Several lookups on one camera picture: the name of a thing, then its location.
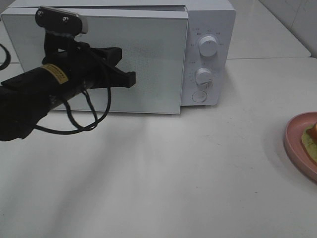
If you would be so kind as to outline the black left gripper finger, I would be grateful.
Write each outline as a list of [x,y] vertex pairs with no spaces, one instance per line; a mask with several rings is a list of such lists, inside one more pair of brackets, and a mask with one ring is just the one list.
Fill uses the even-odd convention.
[[123,72],[117,68],[100,68],[99,88],[131,88],[136,83],[136,72]]
[[122,49],[119,47],[91,48],[91,50],[113,66],[122,60]]

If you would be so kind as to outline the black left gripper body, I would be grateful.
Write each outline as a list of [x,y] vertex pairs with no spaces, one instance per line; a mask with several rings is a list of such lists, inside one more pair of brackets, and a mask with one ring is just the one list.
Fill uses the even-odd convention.
[[109,48],[92,48],[77,41],[46,41],[44,46],[43,66],[58,67],[68,83],[87,89],[109,87]]

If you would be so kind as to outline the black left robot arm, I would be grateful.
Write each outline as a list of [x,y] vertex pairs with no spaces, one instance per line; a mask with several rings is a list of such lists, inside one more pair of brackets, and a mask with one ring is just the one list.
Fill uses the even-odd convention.
[[[46,54],[40,67],[3,81],[0,84],[0,139],[11,141],[26,138],[34,129],[73,135],[91,131],[110,111],[111,89],[131,88],[136,83],[135,72],[123,72],[116,66],[122,59],[118,47],[91,48],[83,42],[67,43],[63,52]],[[88,89],[107,90],[106,109],[101,117],[93,106]],[[74,118],[69,100],[83,94],[94,121],[86,126]],[[64,105],[74,130],[61,131],[39,126],[47,114]]]

